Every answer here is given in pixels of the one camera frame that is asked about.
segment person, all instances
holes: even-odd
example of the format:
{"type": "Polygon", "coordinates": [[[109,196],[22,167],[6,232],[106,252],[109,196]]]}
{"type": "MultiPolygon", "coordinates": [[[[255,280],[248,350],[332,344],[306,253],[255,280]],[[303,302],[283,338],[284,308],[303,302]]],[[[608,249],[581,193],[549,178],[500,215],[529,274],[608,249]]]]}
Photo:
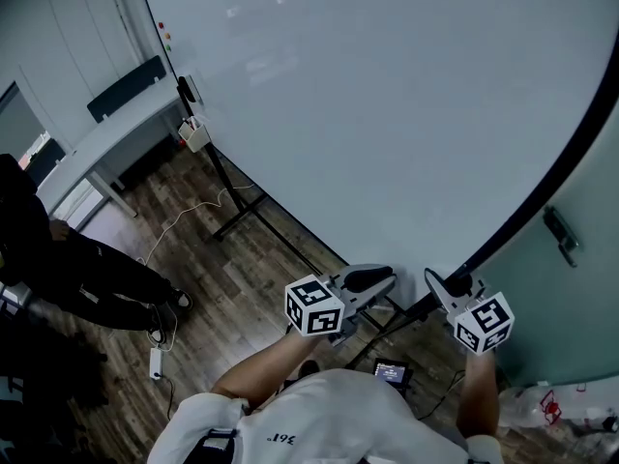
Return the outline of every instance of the person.
{"type": "Polygon", "coordinates": [[[322,338],[293,330],[233,366],[209,393],[184,400],[148,464],[503,462],[493,438],[499,406],[492,352],[466,361],[457,428],[468,449],[416,420],[391,385],[357,371],[309,374],[258,411],[322,338]]]}
{"type": "Polygon", "coordinates": [[[36,192],[17,161],[0,155],[0,282],[22,281],[38,297],[80,318],[112,329],[146,331],[153,342],[164,343],[157,305],[169,303],[182,312],[192,307],[192,298],[65,221],[49,221],[36,192]]]}

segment white desk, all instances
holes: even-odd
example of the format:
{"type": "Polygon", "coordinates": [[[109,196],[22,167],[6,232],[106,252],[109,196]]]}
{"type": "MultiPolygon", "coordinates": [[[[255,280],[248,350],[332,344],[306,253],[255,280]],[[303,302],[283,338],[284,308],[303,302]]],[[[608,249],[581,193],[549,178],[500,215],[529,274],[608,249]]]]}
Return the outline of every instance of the white desk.
{"type": "Polygon", "coordinates": [[[94,169],[114,146],[135,129],[180,100],[176,86],[175,77],[167,75],[120,107],[84,137],[39,186],[37,195],[47,212],[51,215],[82,179],[91,176],[98,186],[134,217],[135,212],[94,169]]]}

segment black pants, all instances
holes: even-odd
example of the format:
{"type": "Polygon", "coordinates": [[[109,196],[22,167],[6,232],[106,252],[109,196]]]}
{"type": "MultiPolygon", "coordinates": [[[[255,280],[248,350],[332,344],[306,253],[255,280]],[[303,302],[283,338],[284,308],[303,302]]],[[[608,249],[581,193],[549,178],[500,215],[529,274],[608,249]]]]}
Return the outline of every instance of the black pants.
{"type": "Polygon", "coordinates": [[[162,305],[172,299],[168,280],[110,246],[74,231],[66,242],[54,244],[62,279],[53,286],[40,284],[35,292],[84,320],[112,329],[148,330],[153,313],[140,303],[162,305]]]}

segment forearm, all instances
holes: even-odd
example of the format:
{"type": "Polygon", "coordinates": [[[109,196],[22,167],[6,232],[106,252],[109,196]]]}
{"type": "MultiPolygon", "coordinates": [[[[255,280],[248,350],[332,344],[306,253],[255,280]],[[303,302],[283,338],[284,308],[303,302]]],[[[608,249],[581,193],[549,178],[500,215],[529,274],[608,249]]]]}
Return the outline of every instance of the forearm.
{"type": "Polygon", "coordinates": [[[215,384],[212,393],[245,398],[259,407],[313,351],[323,335],[303,337],[293,331],[273,345],[230,368],[215,384]]]}
{"type": "Polygon", "coordinates": [[[464,438],[494,435],[499,422],[494,353],[466,358],[464,387],[457,412],[457,428],[464,438]]]}

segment door handle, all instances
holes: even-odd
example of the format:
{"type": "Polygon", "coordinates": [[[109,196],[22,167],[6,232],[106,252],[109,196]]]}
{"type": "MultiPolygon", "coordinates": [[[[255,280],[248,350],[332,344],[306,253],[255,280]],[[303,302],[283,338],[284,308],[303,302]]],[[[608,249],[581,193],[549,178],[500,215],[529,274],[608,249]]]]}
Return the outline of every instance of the door handle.
{"type": "Polygon", "coordinates": [[[578,264],[572,258],[571,252],[579,246],[579,243],[570,225],[552,206],[546,206],[544,209],[544,224],[559,242],[561,255],[572,268],[576,268],[578,264]]]}

